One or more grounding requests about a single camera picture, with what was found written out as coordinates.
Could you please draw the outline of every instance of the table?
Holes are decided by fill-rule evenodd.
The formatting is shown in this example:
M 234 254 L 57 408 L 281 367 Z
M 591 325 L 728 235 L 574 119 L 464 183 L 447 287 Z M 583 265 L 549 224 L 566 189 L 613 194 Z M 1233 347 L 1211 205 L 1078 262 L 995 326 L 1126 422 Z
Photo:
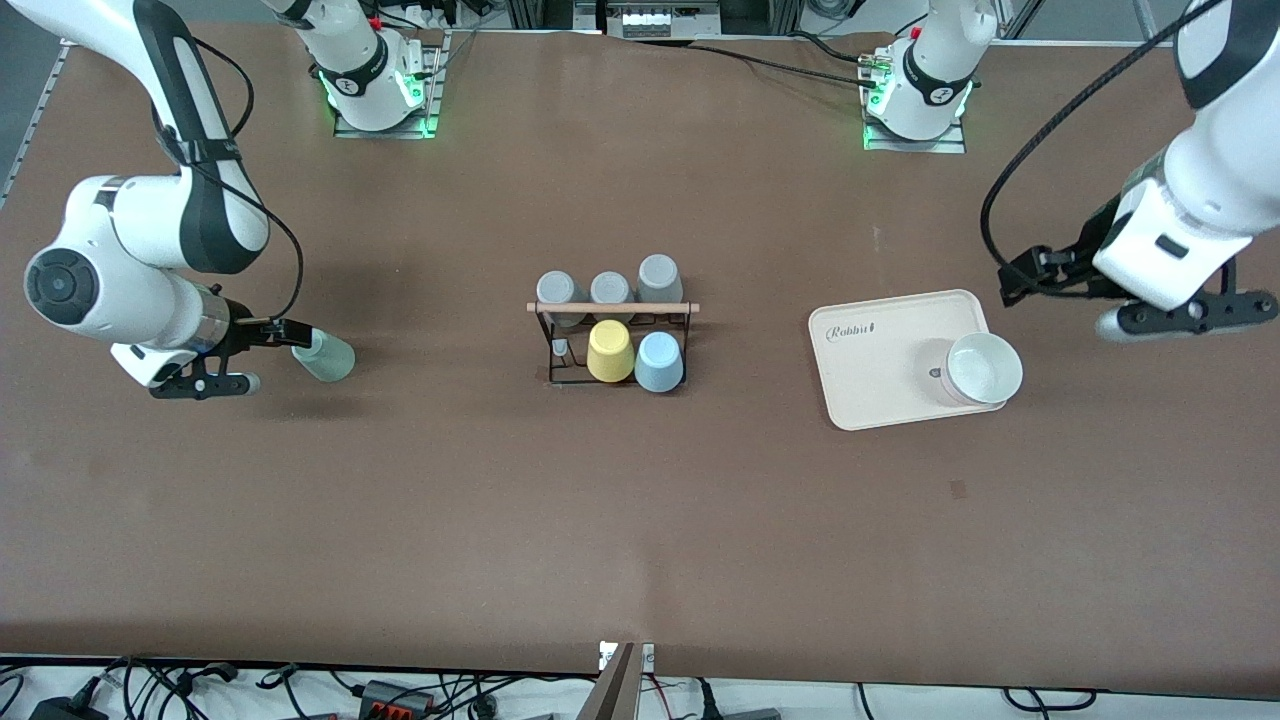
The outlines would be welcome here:
M 259 396 L 166 404 L 26 306 L 77 181 L 170 170 L 140 87 L 73 51 L 0 214 L 0 651 L 591 671 L 598 641 L 652 639 L 671 675 L 1280 691 L 1280 333 L 1105 345 L 1102 305 L 1002 310 L 977 233 L 1005 161 L 1124 50 L 992 49 L 969 154 L 931 156 L 864 152 L 847 87 L 571 33 L 477 38 L 434 141 L 338 141 L 288 31 L 197 33 L 257 86 L 241 143 L 306 243 L 294 316 L 360 361 L 323 386 L 256 350 Z M 1187 126 L 1156 55 L 1011 183 L 1009 254 L 1068 243 Z M 1275 241 L 1242 286 L 1280 283 Z M 687 386 L 548 387 L 538 275 L 659 251 L 703 305 Z M 276 233 L 219 279 L 270 310 L 292 261 Z M 809 313 L 954 287 L 1021 393 L 835 429 Z

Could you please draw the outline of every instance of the metal rack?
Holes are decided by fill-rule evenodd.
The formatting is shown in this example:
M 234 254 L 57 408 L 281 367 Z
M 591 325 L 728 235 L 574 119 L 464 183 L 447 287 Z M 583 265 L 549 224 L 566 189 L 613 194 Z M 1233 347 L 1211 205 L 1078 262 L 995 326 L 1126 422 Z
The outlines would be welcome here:
M 596 314 L 632 314 L 631 320 L 626 323 L 628 329 L 678 331 L 678 334 L 676 332 L 672 334 L 680 340 L 680 363 L 684 369 L 680 384 L 685 384 L 689 379 L 689 328 L 694 324 L 694 315 L 701 310 L 696 302 L 530 302 L 525 305 L 525 310 L 538 318 L 538 325 L 547 340 L 547 379 L 552 384 L 635 384 L 635 375 L 617 383 L 604 383 L 586 370 L 585 342 L 596 323 Z M 588 318 L 571 328 L 561 328 L 550 320 L 552 314 L 559 313 L 585 314 Z M 557 341 L 564 343 L 563 355 L 556 354 Z M 575 341 L 580 351 L 573 348 Z

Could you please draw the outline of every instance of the cup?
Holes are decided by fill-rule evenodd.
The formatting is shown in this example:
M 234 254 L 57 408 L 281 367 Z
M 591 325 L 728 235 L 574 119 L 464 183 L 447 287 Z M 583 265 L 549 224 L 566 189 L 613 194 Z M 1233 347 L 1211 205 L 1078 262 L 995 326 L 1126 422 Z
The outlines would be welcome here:
M 636 364 L 631 331 L 617 320 L 600 320 L 591 328 L 586 346 L 586 369 L 604 383 L 627 379 Z
M 323 383 L 334 383 L 351 374 L 356 351 L 342 338 L 311 328 L 311 347 L 293 346 L 293 357 Z
M 591 281 L 591 302 L 631 302 L 631 283 L 621 273 L 605 270 Z M 632 313 L 593 313 L 596 320 L 630 323 Z
M 676 261 L 666 255 L 650 255 L 640 263 L 636 282 L 640 302 L 680 302 L 685 299 L 685 286 L 680 282 Z
M 586 302 L 584 291 L 573 278 L 563 270 L 552 270 L 538 278 L 539 302 Z M 581 313 L 548 313 L 553 325 L 572 328 L 586 319 Z
M 655 332 L 640 341 L 636 355 L 636 382 L 649 392 L 667 392 L 685 377 L 680 343 L 671 333 Z
M 1023 384 L 1018 351 L 991 333 L 969 333 L 951 343 L 940 370 L 942 388 L 963 405 L 998 405 Z

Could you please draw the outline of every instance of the electrical wire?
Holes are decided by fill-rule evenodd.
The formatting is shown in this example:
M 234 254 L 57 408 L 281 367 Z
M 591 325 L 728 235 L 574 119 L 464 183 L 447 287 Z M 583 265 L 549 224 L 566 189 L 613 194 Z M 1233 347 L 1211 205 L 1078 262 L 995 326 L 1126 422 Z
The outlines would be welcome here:
M 928 13 L 924 13 L 924 14 L 923 14 L 923 15 L 920 15 L 919 18 L 915 18 L 914 20 L 911 20 L 911 22 L 906 23 L 905 26 L 902 26 L 902 27 L 897 28 L 897 32 L 895 32 L 895 33 L 893 33 L 893 37 L 897 37 L 897 36 L 902 35 L 904 32 L 906 32 L 908 29 L 910 29 L 910 28 L 911 28 L 911 26 L 914 26 L 915 23 L 918 23 L 918 22 L 923 20 L 923 19 L 924 19 L 924 18 L 927 18 L 927 17 L 929 17 L 929 14 L 928 14 Z
M 1020 282 L 1023 287 L 1038 292 L 1041 295 L 1048 295 L 1051 297 L 1089 297 L 1088 292 L 1065 291 L 1062 290 L 1062 287 L 1066 287 L 1064 284 L 1057 284 L 1057 283 L 1043 284 L 1038 282 L 1036 278 L 1032 278 L 1030 275 L 1024 273 L 1021 268 L 1012 265 L 1009 260 L 1005 259 L 1004 255 L 1000 254 L 1000 249 L 996 247 L 996 241 L 991 234 L 991 210 L 996 204 L 996 199 L 1000 196 L 1000 191 L 1004 190 L 1005 184 L 1014 176 L 1014 172 L 1016 172 L 1018 168 L 1021 167 L 1021 164 L 1027 160 L 1027 158 L 1029 158 L 1030 154 L 1034 152 L 1036 149 L 1039 147 L 1042 142 L 1044 142 L 1044 138 L 1047 138 L 1050 133 L 1057 129 L 1057 127 L 1062 124 L 1062 122 L 1066 120 L 1066 118 L 1071 117 L 1071 114 L 1075 113 L 1080 108 L 1080 105 L 1084 105 L 1084 102 L 1089 97 L 1093 97 L 1100 90 L 1106 87 L 1111 81 L 1120 77 L 1121 73 L 1124 73 L 1134 63 L 1144 58 L 1157 45 L 1169 40 L 1178 31 L 1187 27 L 1188 24 L 1196 22 L 1204 13 L 1212 10 L 1213 8 L 1217 8 L 1219 5 L 1222 4 L 1222 1 L 1224 0 L 1208 0 L 1203 5 L 1199 5 L 1198 8 L 1188 12 L 1187 14 L 1178 18 L 1176 20 L 1166 26 L 1164 29 L 1157 32 L 1151 40 L 1135 47 L 1132 53 L 1120 59 L 1120 61 L 1117 61 L 1115 65 L 1111 65 L 1111 68 L 1108 68 L 1105 73 L 1098 76 L 1097 79 L 1091 82 L 1084 90 L 1076 94 L 1076 96 L 1073 97 L 1065 106 L 1062 106 L 1061 110 L 1055 113 L 1053 117 L 1044 123 L 1044 127 L 1042 127 L 1039 132 L 1037 132 L 1030 140 L 1028 140 L 1027 145 L 1024 145 L 1023 149 L 1019 150 L 1016 155 L 1014 155 L 1014 159 L 1009 161 L 1009 165 L 1006 165 L 1005 169 L 1001 170 L 1000 176 L 996 178 L 996 182 L 992 183 L 991 190 L 987 191 L 987 197 L 982 201 L 982 213 L 979 214 L 978 218 L 978 227 L 982 232 L 982 242 L 986 246 L 987 252 L 1001 266 L 1001 269 L 1012 273 L 1012 275 L 1018 278 L 1018 282 Z
M 86 680 L 81 689 L 76 691 L 76 694 L 72 696 L 70 701 L 67 703 L 67 708 L 76 714 L 92 706 L 93 693 L 97 692 L 97 685 L 101 684 L 102 678 L 105 678 L 111 670 L 116 670 L 120 666 L 124 666 L 127 671 L 128 662 L 129 659 L 127 657 L 118 657 L 109 662 L 97 675 Z
M 333 670 L 329 670 L 329 676 L 333 678 L 333 682 L 335 682 L 339 685 L 342 685 L 343 689 L 346 689 L 348 693 L 351 693 L 351 694 L 353 694 L 356 697 L 360 697 L 358 694 L 356 694 L 357 692 L 360 692 L 358 691 L 360 685 L 349 685 L 349 684 L 347 684 L 346 682 L 343 682 L 342 678 L 338 676 L 338 673 L 335 673 Z
M 268 315 L 266 319 L 269 322 L 274 323 L 275 320 L 279 320 L 280 318 L 288 315 L 289 310 L 292 310 L 293 305 L 298 301 L 298 295 L 302 293 L 302 278 L 303 278 L 303 273 L 306 272 L 306 268 L 305 268 L 306 259 L 303 258 L 302 243 L 298 242 L 298 236 L 293 234 L 293 231 L 289 229 L 289 225 L 287 225 L 284 223 L 284 220 L 282 220 L 279 218 L 279 215 L 276 215 L 270 209 L 268 209 L 266 205 L 262 205 L 262 202 L 260 202 L 260 201 L 250 197 L 248 195 L 246 195 L 244 192 L 239 191 L 238 188 L 234 188 L 234 187 L 227 184 L 221 178 L 219 178 L 218 176 L 210 173 L 205 168 L 201 168 L 200 165 L 191 165 L 191 169 L 196 170 L 197 173 L 200 173 L 201 176 L 204 176 L 204 178 L 207 179 L 209 182 L 216 184 L 218 187 L 225 190 L 227 192 L 230 192 L 236 197 L 239 197 L 244 202 L 248 202 L 250 205 L 252 205 L 255 209 L 257 209 L 257 211 L 260 211 L 264 215 L 266 215 L 266 218 L 269 220 L 271 220 L 273 223 L 276 224 L 276 227 L 279 227 L 282 231 L 284 231 L 284 234 L 289 238 L 289 242 L 293 245 L 293 252 L 297 256 L 297 268 L 298 268 L 297 269 L 297 274 L 294 275 L 294 279 L 293 279 L 293 292 L 289 293 L 289 300 L 288 300 L 288 302 L 284 304 L 284 307 L 282 307 L 278 313 Z M 251 318 L 248 320 L 241 320 L 241 322 L 243 323 L 243 322 L 257 322 L 257 320 L 259 319 L 256 319 L 256 318 Z
M 170 673 L 170 670 L 165 670 L 164 671 L 165 675 L 168 675 L 169 673 Z M 138 698 L 142 698 L 142 705 L 138 706 L 138 716 L 140 717 L 146 717 L 147 716 L 147 707 L 151 705 L 151 698 L 155 697 L 156 691 L 159 691 L 159 689 L 160 689 L 160 682 L 156 680 L 155 678 L 150 678 L 146 683 L 142 684 L 142 689 L 138 691 L 138 694 L 133 696 L 132 701 L 128 697 L 122 697 L 120 701 L 122 702 L 127 702 L 127 703 L 132 703 L 132 705 L 137 705 L 138 703 Z
M 858 684 L 858 701 L 863 706 L 863 715 L 867 716 L 867 720 L 876 720 L 876 716 L 872 715 L 872 706 L 867 702 L 867 688 L 864 688 L 861 683 L 856 684 Z
M 461 55 L 462 51 L 466 50 L 467 45 L 471 45 L 471 41 L 475 40 L 476 33 L 480 32 L 480 28 L 483 28 L 484 26 L 486 26 L 486 24 L 492 23 L 493 20 L 498 19 L 500 15 L 502 15 L 502 13 L 489 13 L 489 17 L 485 17 L 485 18 L 479 18 L 477 17 L 475 24 L 472 24 L 471 28 L 467 31 L 467 37 L 462 41 L 461 45 L 458 45 L 458 49 L 457 50 L 449 50 L 449 56 L 444 59 L 444 64 L 442 64 L 434 72 L 426 73 L 426 77 L 433 77 L 433 76 L 438 76 L 438 74 L 443 73 L 444 69 L 449 67 L 449 63 L 452 63 L 454 58 L 457 58 L 458 55 Z
M 806 0 L 805 4 L 817 15 L 828 20 L 845 22 L 856 15 L 858 10 L 861 10 L 863 5 L 867 4 L 867 0 Z
M 648 687 L 648 688 L 641 688 L 640 692 L 643 692 L 643 693 L 652 693 L 652 692 L 657 691 L 658 688 L 662 688 L 662 689 L 667 689 L 667 688 L 685 688 L 685 687 L 689 685 L 689 683 L 684 683 L 684 682 L 681 682 L 681 683 L 663 683 L 662 680 L 658 679 L 657 675 L 650 675 L 649 679 L 653 680 L 654 684 L 652 687 Z
M 791 32 L 787 33 L 787 37 L 803 37 L 803 38 L 808 40 L 809 42 L 813 42 L 814 45 L 817 45 L 818 50 L 822 50 L 823 53 L 831 55 L 832 58 L 835 58 L 837 60 L 844 60 L 846 63 L 852 63 L 855 65 L 858 64 L 858 55 L 850 55 L 847 53 L 841 53 L 840 50 L 836 50 L 831 45 L 827 45 L 826 42 L 823 42 L 820 37 L 818 37 L 817 35 L 814 35 L 812 32 L 805 32 L 803 29 L 794 29 L 794 31 L 791 31 Z
M 411 20 L 408 19 L 408 18 L 402 18 L 402 17 L 399 17 L 399 15 L 393 15 L 393 14 L 388 13 L 388 12 L 387 12 L 387 10 L 384 10 L 384 9 L 383 9 L 383 6 L 381 6 L 381 5 L 380 5 L 380 4 L 378 3 L 378 0 L 360 0 L 360 6 L 361 6 L 361 9 L 362 9 L 362 10 L 365 10 L 366 13 L 367 13 L 367 12 L 370 12 L 370 10 L 372 10 L 372 12 L 374 12 L 374 15 L 380 15 L 380 17 L 383 17 L 383 18 L 387 18 L 388 20 L 396 20 L 396 22 L 398 22 L 398 23 L 404 23 L 404 24 L 407 24 L 408 27 L 413 27 L 413 28 L 419 27 L 419 24 L 417 24 L 417 23 L 415 23 L 415 22 L 411 22 Z
M 454 682 L 454 684 L 453 684 L 453 691 L 445 697 L 444 702 L 442 702 L 435 708 L 433 708 L 431 712 L 436 717 L 444 717 L 445 715 L 448 715 L 449 717 L 452 717 L 456 712 L 458 712 L 460 710 L 463 710 L 466 707 L 470 707 L 471 705 L 474 705 L 479 700 L 481 700 L 484 697 L 488 697 L 488 696 L 492 696 L 495 692 L 498 692 L 498 691 L 500 691 L 503 688 L 508 688 L 508 687 L 511 687 L 511 685 L 513 685 L 516 683 L 520 683 L 522 680 L 541 680 L 541 682 L 547 682 L 547 683 L 554 683 L 554 682 L 559 682 L 559 680 L 576 680 L 576 679 L 579 679 L 579 678 L 541 678 L 541 676 L 524 676 L 524 675 L 521 675 L 521 676 L 503 678 L 502 680 L 492 680 L 486 675 L 475 675 L 472 678 L 471 683 L 466 688 L 463 688 L 461 692 L 457 692 L 457 687 L 461 684 L 461 680 L 462 680 L 462 675 L 460 675 L 458 680 Z M 494 687 L 485 689 L 483 687 L 484 683 L 490 683 L 490 682 L 495 683 Z M 436 685 L 421 685 L 421 687 L 408 688 L 408 689 L 401 691 L 399 694 L 393 696 L 390 700 L 385 701 L 384 705 L 387 705 L 387 706 L 396 705 L 398 701 L 401 701 L 404 697 L 408 697 L 408 696 L 411 696 L 413 693 L 417 693 L 417 692 L 429 691 L 429 689 L 433 689 L 433 688 L 436 688 L 436 687 L 440 687 L 440 684 L 436 684 Z M 463 696 L 467 696 L 467 693 L 471 693 L 472 691 L 475 691 L 475 694 L 467 697 L 466 700 L 462 700 Z
M 293 694 L 293 683 L 291 682 L 292 676 L 293 673 L 289 673 L 282 678 L 284 680 L 284 694 L 289 696 L 289 705 L 292 705 L 293 711 L 298 714 L 298 720 L 312 720 L 310 715 L 302 711 L 302 706 L 298 705 L 298 696 Z
M 239 132 L 241 128 L 243 128 L 244 123 L 248 122 L 250 115 L 252 115 L 252 113 L 253 113 L 253 81 L 251 81 L 248 78 L 248 74 L 244 72 L 244 69 L 241 68 L 234 60 L 232 60 L 230 58 L 223 55 L 219 50 L 214 49 L 211 45 L 201 41 L 200 38 L 193 38 L 193 40 L 201 47 L 205 47 L 205 49 L 210 50 L 216 56 L 219 56 L 219 58 L 227 60 L 228 63 L 230 63 L 236 68 L 236 70 L 239 72 L 241 77 L 244 79 L 244 91 L 246 91 L 244 110 L 241 113 L 241 122 L 236 124 L 236 129 L 230 131 L 230 135 L 234 137 L 236 133 Z M 165 132 L 165 128 L 161 127 L 161 124 L 160 124 L 160 115 L 156 113 L 155 104 L 151 105 L 151 122 L 155 126 L 156 135 L 163 135 Z M 237 187 L 232 187 L 230 184 L 228 184 L 221 178 L 216 177 L 211 172 L 209 172 L 205 168 L 200 167 L 200 164 L 191 164 L 191 165 L 187 165 L 187 167 L 189 167 L 192 170 L 195 170 L 196 173 L 198 173 L 200 176 L 202 176 L 205 179 L 207 179 L 209 182 L 214 183 L 219 188 L 221 188 L 221 190 L 224 190 L 227 192 L 230 192 L 232 195 L 234 195 L 236 197 L 239 197 L 244 202 L 248 202 L 250 206 L 252 206 L 255 210 L 257 210 L 259 213 L 262 213 L 264 215 L 266 215 L 268 220 L 275 223 L 276 227 L 279 227 L 284 232 L 285 237 L 289 238 L 289 243 L 293 245 L 293 252 L 294 252 L 294 255 L 297 258 L 297 270 L 296 270 L 296 274 L 293 277 L 293 292 L 289 293 L 289 300 L 284 304 L 284 307 L 282 307 L 280 311 L 278 311 L 278 313 L 268 315 L 266 320 L 274 323 L 275 320 L 279 320 L 280 318 L 285 316 L 289 313 L 289 310 L 293 309 L 293 305 L 298 301 L 298 296 L 302 293 L 302 281 L 303 281 L 303 277 L 306 274 L 306 259 L 303 256 L 302 243 L 298 241 L 298 236 L 293 234 L 293 229 L 289 228 L 289 225 L 284 220 L 282 220 L 279 218 L 279 215 L 276 215 L 275 213 L 273 213 L 260 200 L 248 196 L 246 192 L 241 191 Z M 248 319 L 244 319 L 244 320 L 238 320 L 238 323 L 251 323 L 251 322 L 261 322 L 261 320 L 262 320 L 262 318 L 248 318 Z
M 707 678 L 694 678 L 698 684 L 703 688 L 703 720 L 724 720 L 724 715 L 721 714 L 719 706 L 716 705 L 716 693 L 712 692 L 712 684 L 707 682 Z
M 1082 691 L 1078 691 L 1078 692 L 1087 693 L 1088 697 L 1085 697 L 1080 702 L 1075 702 L 1075 703 L 1071 703 L 1071 705 L 1047 705 L 1044 702 L 1044 700 L 1041 698 L 1039 693 L 1036 692 L 1034 688 L 1018 688 L 1018 689 L 1024 691 L 1028 694 L 1030 694 L 1032 700 L 1036 702 L 1036 705 L 1032 706 L 1032 705 L 1023 705 L 1023 703 L 1018 702 L 1018 700 L 1014 698 L 1014 693 L 1012 693 L 1014 688 L 1001 688 L 1000 689 L 1000 694 L 1002 694 L 1005 697 L 1005 702 L 1007 702 L 1009 705 L 1012 705 L 1014 707 L 1016 707 L 1018 710 L 1021 710 L 1023 712 L 1038 712 L 1039 716 L 1041 716 L 1041 720 L 1050 720 L 1050 716 L 1048 716 L 1050 712 L 1075 712 L 1078 710 L 1084 710 L 1087 707 L 1091 707 L 1094 702 L 1098 701 L 1098 691 L 1082 689 Z
M 662 708 L 667 711 L 667 720 L 676 720 L 676 716 L 671 714 L 671 703 L 667 702 L 667 693 L 662 692 L 662 685 L 658 684 L 658 678 L 653 673 L 648 674 L 646 678 L 653 683 L 653 689 L 658 691 L 658 700 L 662 701 Z
M 0 679 L 0 688 L 8 685 L 9 683 L 18 683 L 18 685 L 13 688 L 13 693 L 9 696 L 9 700 L 6 700 L 4 705 L 0 705 L 0 717 L 4 717 L 4 714 L 9 712 L 9 708 L 13 707 L 14 702 L 17 702 L 18 693 L 20 693 L 22 687 L 27 684 L 27 679 L 22 675 L 9 675 L 8 678 Z
M 239 63 L 232 60 L 221 50 L 198 37 L 192 37 L 192 40 L 196 41 L 196 45 L 209 50 L 215 58 L 230 65 L 237 73 L 239 73 L 241 79 L 244 81 L 244 109 L 241 111 L 241 119 L 236 123 L 236 127 L 232 128 L 232 137 L 236 137 L 239 135 L 239 131 L 244 129 L 244 124 L 248 123 L 250 115 L 253 114 L 253 81 L 248 78 L 248 73 L 244 72 L 244 68 L 242 68 Z
M 797 68 L 795 65 L 783 65 L 782 63 L 774 63 L 773 60 L 764 60 L 762 58 L 753 58 L 750 55 L 742 55 L 741 53 L 735 53 L 732 50 L 724 50 L 723 47 L 710 47 L 708 45 L 686 45 L 690 50 L 701 50 L 704 53 L 716 53 L 717 55 L 724 55 L 726 58 L 736 58 L 739 60 L 745 60 L 748 63 L 755 63 L 758 65 L 764 65 L 767 68 L 774 68 L 785 70 L 788 73 L 796 73 L 801 76 L 809 76 L 818 79 L 829 79 L 835 82 L 845 82 L 849 85 L 856 85 L 858 87 L 876 87 L 869 79 L 851 78 L 845 76 L 835 76 L 831 73 L 820 73 L 818 70 L 810 70 L 808 68 Z
M 129 696 L 129 675 L 132 674 L 134 665 L 143 667 L 152 678 L 155 678 L 157 683 L 160 683 L 161 685 L 164 685 L 165 689 L 169 691 L 168 694 L 165 694 L 164 700 L 160 702 L 160 712 L 157 714 L 156 720 L 164 720 L 165 710 L 168 708 L 169 702 L 172 702 L 174 698 L 178 698 L 178 701 L 182 702 L 183 707 L 186 708 L 187 720 L 192 720 L 193 717 L 200 717 L 201 720 L 209 720 L 209 715 L 205 715 L 205 711 L 200 710 L 200 707 L 195 702 L 192 702 L 192 700 L 188 697 L 189 689 L 187 692 L 183 692 L 182 688 L 179 688 L 177 684 L 174 684 L 173 680 L 169 679 L 169 673 L 172 673 L 173 669 L 161 671 L 159 667 L 154 667 L 147 662 L 129 659 L 128 665 L 125 665 L 124 667 L 123 693 L 125 698 Z M 128 702 L 125 702 L 124 710 L 129 720 L 134 720 L 136 716 L 133 714 L 133 708 Z

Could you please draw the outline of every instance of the robotic arm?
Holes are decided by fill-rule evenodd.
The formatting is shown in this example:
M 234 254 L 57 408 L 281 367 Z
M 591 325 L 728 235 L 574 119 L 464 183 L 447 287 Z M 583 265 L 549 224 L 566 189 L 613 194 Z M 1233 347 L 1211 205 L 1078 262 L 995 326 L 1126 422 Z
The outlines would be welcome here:
M 252 375 L 225 372 L 255 345 L 310 345 L 289 320 L 246 323 L 248 310 L 175 269 L 238 273 L 266 246 L 268 219 L 229 137 L 186 24 L 156 0 L 9 0 L 36 24 L 119 63 L 146 88 L 177 176 L 99 176 L 67 200 L 61 232 L 26 270 L 31 305 L 111 355 L 157 397 L 247 395 Z M 204 359 L 219 355 L 210 375 Z M 179 372 L 195 363 L 189 375 Z
M 867 113 L 908 140 L 941 136 L 960 114 L 996 28 L 991 0 L 931 0 L 919 37 L 876 51 L 887 68 L 873 74 L 881 90 Z
M 262 0 L 293 28 L 316 63 L 329 101 L 351 127 L 394 127 L 425 102 L 422 45 L 374 31 L 357 0 Z
M 1213 0 L 1194 0 L 1193 13 Z M 1000 272 L 1011 306 L 1084 283 L 1126 300 L 1105 313 L 1105 340 L 1247 329 L 1274 319 L 1266 291 L 1238 292 L 1235 255 L 1280 225 L 1280 3 L 1224 0 L 1192 19 L 1174 53 L 1196 122 L 1138 168 L 1064 251 L 1032 247 Z M 1221 272 L 1221 291 L 1204 283 Z M 1030 278 L 1036 284 L 1028 283 Z

